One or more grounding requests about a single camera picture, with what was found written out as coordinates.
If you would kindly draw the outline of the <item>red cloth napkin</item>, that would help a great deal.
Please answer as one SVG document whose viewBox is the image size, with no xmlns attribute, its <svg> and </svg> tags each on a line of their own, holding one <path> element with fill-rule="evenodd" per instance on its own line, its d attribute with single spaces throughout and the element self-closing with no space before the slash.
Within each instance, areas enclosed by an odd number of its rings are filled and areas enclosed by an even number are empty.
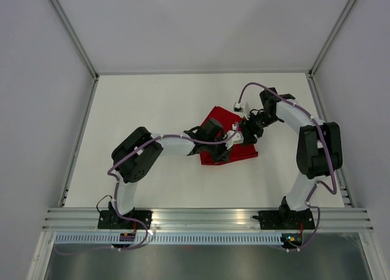
<svg viewBox="0 0 390 280">
<path fill-rule="evenodd" d="M 232 129 L 232 125 L 235 122 L 241 122 L 242 118 L 228 111 L 222 107 L 215 106 L 205 120 L 202 123 L 202 126 L 206 123 L 206 121 L 211 118 L 216 119 L 223 127 L 225 132 Z M 208 152 L 200 153 L 200 163 L 203 166 L 220 166 L 223 164 L 233 163 L 236 161 L 242 161 L 244 159 L 256 158 L 258 156 L 258 152 L 253 144 L 242 146 L 241 144 L 234 145 L 228 155 L 227 161 L 216 161 L 212 158 L 211 154 Z"/>
</svg>

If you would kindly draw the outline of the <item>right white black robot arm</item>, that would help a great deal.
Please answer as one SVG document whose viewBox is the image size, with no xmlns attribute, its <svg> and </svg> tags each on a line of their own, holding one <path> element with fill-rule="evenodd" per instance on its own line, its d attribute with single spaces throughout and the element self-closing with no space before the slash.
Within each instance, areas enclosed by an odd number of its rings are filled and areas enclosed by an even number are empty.
<svg viewBox="0 0 390 280">
<path fill-rule="evenodd" d="M 337 193 L 335 171 L 343 163 L 340 127 L 336 122 L 314 118 L 294 96 L 279 95 L 275 88 L 264 87 L 260 100 L 262 109 L 246 113 L 240 123 L 243 145 L 255 144 L 271 124 L 286 123 L 298 135 L 299 174 L 277 210 L 259 211 L 253 219 L 262 230 L 314 229 L 310 200 L 318 185 L 324 184 L 323 178 L 331 178 L 331 185 L 324 186 L 326 190 L 332 195 Z"/>
</svg>

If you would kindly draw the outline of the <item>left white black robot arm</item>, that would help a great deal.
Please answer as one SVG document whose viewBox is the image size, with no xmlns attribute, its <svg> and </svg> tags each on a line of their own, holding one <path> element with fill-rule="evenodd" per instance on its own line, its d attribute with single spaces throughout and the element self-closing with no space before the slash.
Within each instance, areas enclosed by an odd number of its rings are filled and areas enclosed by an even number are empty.
<svg viewBox="0 0 390 280">
<path fill-rule="evenodd" d="M 237 123 L 224 132 L 216 119 L 179 134 L 155 134 L 145 127 L 138 127 L 112 152 L 113 166 L 107 171 L 107 175 L 116 180 L 112 222 L 121 229 L 132 224 L 138 182 L 147 175 L 158 158 L 208 152 L 218 159 L 224 159 L 233 147 L 233 138 L 237 134 Z"/>
</svg>

